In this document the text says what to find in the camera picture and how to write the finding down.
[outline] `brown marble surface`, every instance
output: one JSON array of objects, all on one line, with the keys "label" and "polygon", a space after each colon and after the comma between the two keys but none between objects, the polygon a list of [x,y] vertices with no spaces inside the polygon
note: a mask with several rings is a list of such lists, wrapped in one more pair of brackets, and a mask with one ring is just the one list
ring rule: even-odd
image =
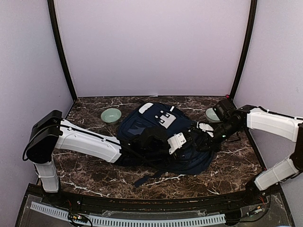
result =
[{"label": "brown marble surface", "polygon": [[[223,97],[97,97],[79,98],[67,119],[103,135],[115,136],[118,125],[102,122],[100,115],[107,108],[118,108],[124,119],[143,102],[174,105],[191,119],[206,121],[205,110]],[[157,170],[149,167],[121,167],[96,157],[69,150],[55,150],[54,160],[62,189],[85,195],[128,199],[180,199],[244,190],[245,183],[261,172],[257,157],[244,133],[241,141],[223,143],[209,168],[199,175],[166,174],[150,179],[139,188],[133,183]]]}]

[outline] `green bowl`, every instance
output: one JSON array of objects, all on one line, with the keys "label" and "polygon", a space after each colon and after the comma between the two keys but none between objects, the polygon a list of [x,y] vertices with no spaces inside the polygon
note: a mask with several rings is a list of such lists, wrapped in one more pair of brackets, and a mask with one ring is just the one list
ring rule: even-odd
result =
[{"label": "green bowl", "polygon": [[212,108],[207,109],[205,114],[209,122],[212,123],[221,122]]},{"label": "green bowl", "polygon": [[117,124],[121,118],[121,111],[115,108],[109,108],[101,114],[101,119],[108,124]]}]

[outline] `wire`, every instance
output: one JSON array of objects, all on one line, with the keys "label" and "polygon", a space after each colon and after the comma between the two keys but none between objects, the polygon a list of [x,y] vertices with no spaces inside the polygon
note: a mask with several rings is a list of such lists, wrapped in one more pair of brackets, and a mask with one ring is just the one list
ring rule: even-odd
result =
[{"label": "wire", "polygon": [[[59,209],[59,210],[65,210],[65,208],[60,207],[60,206],[57,206],[57,205],[54,205],[53,203],[51,203],[51,202],[48,200],[48,198],[47,198],[47,196],[46,196],[46,194],[45,194],[45,191],[44,191],[44,189],[43,189],[43,183],[42,183],[42,181],[41,181],[41,186],[42,186],[43,197],[45,198],[45,200],[46,200],[52,207],[55,207],[55,208],[57,208],[57,209]],[[82,217],[82,219],[85,219],[87,222],[89,222],[89,223],[90,223],[90,227],[93,227],[93,223],[91,222],[91,220],[90,220],[88,217],[86,217],[84,214],[79,214],[79,213],[76,213],[76,212],[72,212],[72,211],[71,211],[71,210],[72,210],[72,205],[71,205],[71,201],[70,201],[70,200],[65,200],[64,203],[63,203],[62,205],[64,205],[66,202],[69,203],[69,209],[68,209],[69,215],[78,215],[78,216]],[[73,223],[73,226],[76,226],[76,227],[78,227],[78,226],[83,226],[83,225],[81,225],[81,224],[78,224],[78,223],[74,222],[72,219],[70,219],[70,220],[68,219],[68,222],[69,222],[69,223]]]},{"label": "wire", "polygon": [[244,223],[244,222],[256,222],[256,221],[259,221],[260,219],[262,219],[265,215],[267,215],[269,209],[270,209],[270,204],[271,204],[271,194],[269,194],[269,201],[268,201],[268,205],[267,207],[265,208],[265,211],[264,213],[257,219],[255,220],[245,220],[245,221],[241,221],[242,218],[245,218],[247,217],[248,215],[245,214],[243,215],[242,217],[238,218],[238,219],[227,219],[226,221],[227,222],[240,222],[240,223]]},{"label": "wire", "polygon": [[262,201],[262,205],[265,206],[264,199],[260,196],[259,199]]},{"label": "wire", "polygon": [[272,112],[272,111],[269,111],[269,110],[266,110],[265,108],[263,108],[262,106],[259,106],[259,108],[266,112],[266,113],[269,113],[269,114],[273,114],[273,115],[279,115],[279,116],[282,116],[282,117],[288,117],[288,118],[292,118],[292,119],[297,119],[297,120],[300,120],[300,121],[303,121],[303,118],[300,118],[300,117],[293,117],[293,116],[289,116],[289,115],[285,115],[285,114],[282,114],[282,113],[276,113],[276,112]]},{"label": "wire", "polygon": [[228,199],[226,199],[226,200],[223,200],[223,201],[232,201],[232,202],[238,202],[238,201],[241,201],[241,200],[243,200],[242,198],[241,199],[237,199],[237,200],[228,200]]},{"label": "wire", "polygon": [[48,128],[51,128],[51,127],[54,127],[54,126],[57,126],[59,127],[58,124],[51,124],[51,125],[48,125],[48,126],[45,126],[44,128],[42,128],[40,131],[38,131],[31,139],[30,141],[28,142],[27,146],[25,147],[24,151],[23,151],[23,155],[22,155],[22,160],[23,161],[27,161],[28,160],[28,157],[25,158],[25,154],[27,152],[27,149],[29,148],[29,146],[31,145],[31,143],[34,141],[35,138],[37,138],[37,136],[39,136],[42,132],[44,132],[46,129]]}]

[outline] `purple wall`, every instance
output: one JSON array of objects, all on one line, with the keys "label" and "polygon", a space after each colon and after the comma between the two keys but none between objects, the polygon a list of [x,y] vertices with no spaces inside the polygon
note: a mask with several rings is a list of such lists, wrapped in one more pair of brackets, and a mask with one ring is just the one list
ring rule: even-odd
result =
[{"label": "purple wall", "polygon": [[79,96],[225,95],[250,0],[56,1]]},{"label": "purple wall", "polygon": [[47,1],[0,1],[0,222],[15,226],[29,182],[23,162],[31,128],[53,109],[72,105],[48,15]]},{"label": "purple wall", "polygon": [[[260,0],[237,106],[261,105],[303,116],[303,1]],[[261,131],[252,135],[267,167],[293,153],[294,144]],[[303,175],[282,184],[296,226],[303,226]]]}]

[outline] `navy blue backpack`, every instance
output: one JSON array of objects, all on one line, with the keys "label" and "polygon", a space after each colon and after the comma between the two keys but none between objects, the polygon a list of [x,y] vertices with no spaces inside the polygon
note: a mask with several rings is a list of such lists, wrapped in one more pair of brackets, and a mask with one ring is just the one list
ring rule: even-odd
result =
[{"label": "navy blue backpack", "polygon": [[[198,148],[201,144],[205,144],[210,135],[205,131],[193,130],[196,128],[197,122],[189,119],[181,110],[174,106],[161,103],[142,104],[122,121],[117,137],[119,140],[130,140],[135,136],[141,135],[146,128],[155,126],[165,129],[168,138],[182,132],[189,135],[190,140],[177,149],[174,155],[168,155],[168,159],[150,160],[150,162],[153,162],[159,169],[185,175],[196,175],[208,168],[216,150],[204,149],[201,151]],[[115,164],[121,166],[150,166],[149,163],[140,160],[136,156],[124,155],[123,153]],[[152,177],[159,177],[164,172],[160,171]]]}]

